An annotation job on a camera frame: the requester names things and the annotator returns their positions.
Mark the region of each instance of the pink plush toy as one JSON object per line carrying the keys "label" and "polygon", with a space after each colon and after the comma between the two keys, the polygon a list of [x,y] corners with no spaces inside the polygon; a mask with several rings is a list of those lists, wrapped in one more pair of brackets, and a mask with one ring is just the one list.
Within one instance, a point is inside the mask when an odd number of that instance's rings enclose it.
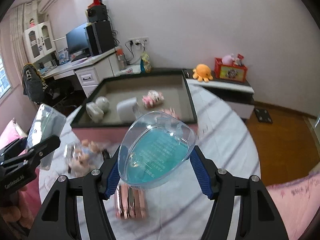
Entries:
{"label": "pink plush toy", "polygon": [[145,108],[152,108],[162,103],[164,97],[161,92],[149,90],[146,96],[142,97],[142,103]]}
{"label": "pink plush toy", "polygon": [[232,65],[234,62],[233,54],[224,56],[221,61],[224,65]]}

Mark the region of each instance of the window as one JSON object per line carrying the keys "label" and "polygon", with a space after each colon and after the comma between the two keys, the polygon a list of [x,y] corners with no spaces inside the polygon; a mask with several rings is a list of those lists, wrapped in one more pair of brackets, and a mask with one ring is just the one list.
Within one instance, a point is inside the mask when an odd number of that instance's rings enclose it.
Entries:
{"label": "window", "polygon": [[5,74],[2,58],[0,55],[0,98],[8,91],[9,88],[10,83],[7,75]]}

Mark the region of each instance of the curtain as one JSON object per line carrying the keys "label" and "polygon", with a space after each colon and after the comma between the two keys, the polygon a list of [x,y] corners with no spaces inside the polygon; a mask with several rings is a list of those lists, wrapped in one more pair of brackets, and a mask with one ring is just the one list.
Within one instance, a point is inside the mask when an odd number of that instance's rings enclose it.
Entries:
{"label": "curtain", "polygon": [[10,12],[10,41],[11,51],[14,60],[14,65],[20,82],[22,83],[21,73],[24,65],[28,63],[28,58],[23,45],[23,9],[24,5],[19,5],[13,8]]}

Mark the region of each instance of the orange octopus plush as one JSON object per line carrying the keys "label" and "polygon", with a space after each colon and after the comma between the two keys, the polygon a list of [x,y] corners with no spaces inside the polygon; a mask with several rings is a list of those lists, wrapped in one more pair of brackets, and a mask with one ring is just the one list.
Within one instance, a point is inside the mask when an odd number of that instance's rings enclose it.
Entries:
{"label": "orange octopus plush", "polygon": [[209,80],[213,80],[211,75],[211,69],[205,64],[199,64],[196,68],[193,69],[192,77],[197,79],[199,82],[209,82]]}

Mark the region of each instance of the metal screw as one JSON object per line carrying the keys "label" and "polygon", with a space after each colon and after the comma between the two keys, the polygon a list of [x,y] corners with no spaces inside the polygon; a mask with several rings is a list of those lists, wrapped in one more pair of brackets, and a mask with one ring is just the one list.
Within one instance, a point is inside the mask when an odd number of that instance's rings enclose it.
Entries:
{"label": "metal screw", "polygon": [[62,176],[60,176],[59,178],[58,178],[58,181],[59,182],[64,182],[65,180],[66,180],[66,176],[64,176],[64,175],[62,175]]}
{"label": "metal screw", "polygon": [[256,175],[253,175],[253,176],[251,177],[251,179],[252,179],[254,182],[258,182],[258,181],[259,181],[259,177],[256,176]]}
{"label": "metal screw", "polygon": [[218,169],[218,173],[221,174],[221,175],[224,175],[227,173],[227,171],[225,169]]}
{"label": "metal screw", "polygon": [[91,174],[92,174],[93,176],[97,176],[97,175],[100,174],[100,170],[99,170],[99,169],[94,169],[94,170],[91,171]]}

